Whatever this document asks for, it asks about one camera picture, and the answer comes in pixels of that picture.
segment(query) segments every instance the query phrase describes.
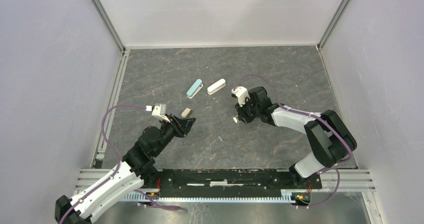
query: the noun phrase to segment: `white slot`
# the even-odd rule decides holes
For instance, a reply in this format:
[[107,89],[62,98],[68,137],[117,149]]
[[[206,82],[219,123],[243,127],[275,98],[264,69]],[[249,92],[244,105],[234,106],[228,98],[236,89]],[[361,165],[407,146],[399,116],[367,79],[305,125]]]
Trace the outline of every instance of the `white slot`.
[[217,91],[219,91],[220,89],[222,89],[223,87],[225,87],[225,84],[226,84],[225,79],[221,79],[221,80],[215,82],[214,84],[210,85],[207,88],[207,93],[209,95],[212,95],[212,94],[216,93]]

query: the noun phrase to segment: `white panel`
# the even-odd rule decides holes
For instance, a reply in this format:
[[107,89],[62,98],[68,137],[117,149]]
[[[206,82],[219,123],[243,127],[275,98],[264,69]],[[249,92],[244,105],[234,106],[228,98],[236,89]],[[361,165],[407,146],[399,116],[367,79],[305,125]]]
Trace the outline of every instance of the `white panel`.
[[323,49],[389,224],[423,223],[424,0],[352,0]]
[[120,52],[90,0],[0,0],[0,223],[53,224],[90,164]]
[[100,0],[128,46],[319,42],[341,0]]

